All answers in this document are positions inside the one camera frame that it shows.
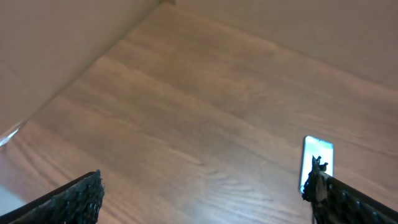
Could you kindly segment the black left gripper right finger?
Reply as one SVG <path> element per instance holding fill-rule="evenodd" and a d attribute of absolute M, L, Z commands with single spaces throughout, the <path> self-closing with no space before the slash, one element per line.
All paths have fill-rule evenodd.
<path fill-rule="evenodd" d="M 302 198 L 310 202 L 316 224 L 397 224 L 397 212 L 326 173 L 313 157 Z"/>

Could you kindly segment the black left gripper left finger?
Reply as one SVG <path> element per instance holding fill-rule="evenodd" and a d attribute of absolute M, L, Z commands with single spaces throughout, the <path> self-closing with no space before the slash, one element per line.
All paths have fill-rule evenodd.
<path fill-rule="evenodd" d="M 103 197 L 101 172 L 92 171 L 1 215 L 1 224 L 95 224 Z"/>

